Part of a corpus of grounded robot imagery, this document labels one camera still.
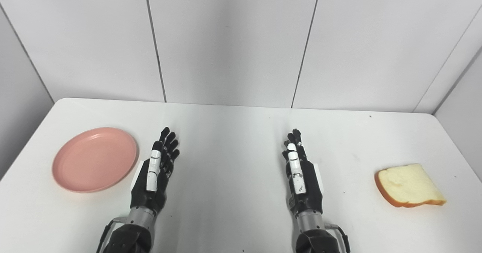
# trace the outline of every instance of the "tabletop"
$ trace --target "tabletop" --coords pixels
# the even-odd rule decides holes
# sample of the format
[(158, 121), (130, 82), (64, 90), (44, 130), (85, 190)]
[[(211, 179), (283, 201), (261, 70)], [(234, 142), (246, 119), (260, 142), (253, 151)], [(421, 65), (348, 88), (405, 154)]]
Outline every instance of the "tabletop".
[[(482, 183), (429, 114), (68, 98), (0, 181), (1, 252), (95, 252), (104, 226), (128, 214), (134, 171), (85, 194), (52, 177), (65, 142), (109, 126), (135, 138), (139, 159), (149, 157), (165, 126), (178, 135), (181, 155), (152, 252), (292, 253), (296, 222), (281, 152), (293, 128), (318, 163), (324, 220), (343, 228), (353, 253), (482, 251)], [(446, 205), (396, 208), (384, 200), (375, 172), (410, 163), (422, 164)]]

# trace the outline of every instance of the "slice of bread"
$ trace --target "slice of bread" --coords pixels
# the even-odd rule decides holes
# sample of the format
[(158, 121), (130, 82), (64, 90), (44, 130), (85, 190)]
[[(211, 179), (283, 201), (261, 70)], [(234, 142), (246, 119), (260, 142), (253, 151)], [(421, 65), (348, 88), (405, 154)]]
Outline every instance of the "slice of bread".
[(395, 207), (447, 202), (420, 164), (380, 170), (375, 174), (375, 183), (382, 196)]

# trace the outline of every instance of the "gray wall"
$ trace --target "gray wall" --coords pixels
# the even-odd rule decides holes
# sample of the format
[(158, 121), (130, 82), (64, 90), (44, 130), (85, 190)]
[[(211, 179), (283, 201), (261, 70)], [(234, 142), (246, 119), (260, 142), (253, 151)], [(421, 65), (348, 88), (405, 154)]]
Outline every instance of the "gray wall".
[(479, 179), (482, 178), (482, 55), (476, 55), (467, 72), (435, 113)]
[(53, 102), (0, 10), (0, 179)]

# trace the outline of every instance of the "robotic hand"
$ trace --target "robotic hand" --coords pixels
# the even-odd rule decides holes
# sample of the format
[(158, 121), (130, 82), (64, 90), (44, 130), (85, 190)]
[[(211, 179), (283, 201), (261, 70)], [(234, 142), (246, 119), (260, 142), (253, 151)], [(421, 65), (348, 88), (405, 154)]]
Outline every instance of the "robotic hand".
[(127, 218), (114, 218), (105, 227), (97, 253), (113, 223), (124, 223), (114, 230), (104, 253), (148, 253), (152, 247), (152, 226), (166, 202), (166, 188), (174, 160), (179, 156), (175, 149), (179, 142), (176, 134), (164, 128), (159, 141), (155, 141), (151, 158), (145, 160), (131, 191), (131, 211)]
[(346, 253), (350, 253), (348, 236), (341, 227), (323, 223), (322, 198), (315, 166), (308, 161), (297, 129), (285, 141), (286, 175), (290, 185), (289, 207), (298, 221), (300, 235), (296, 253), (339, 253), (338, 241), (326, 229), (337, 229), (343, 238)]

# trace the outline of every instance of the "white tile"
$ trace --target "white tile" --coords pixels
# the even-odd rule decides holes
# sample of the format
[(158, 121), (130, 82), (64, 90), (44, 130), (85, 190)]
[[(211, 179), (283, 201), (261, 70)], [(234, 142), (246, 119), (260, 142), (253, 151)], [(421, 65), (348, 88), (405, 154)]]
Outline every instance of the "white tile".
[(481, 2), (320, 0), (294, 107), (413, 111)]
[(150, 0), (168, 102), (290, 107), (315, 0)]
[(0, 1), (54, 100), (164, 100), (146, 0)]

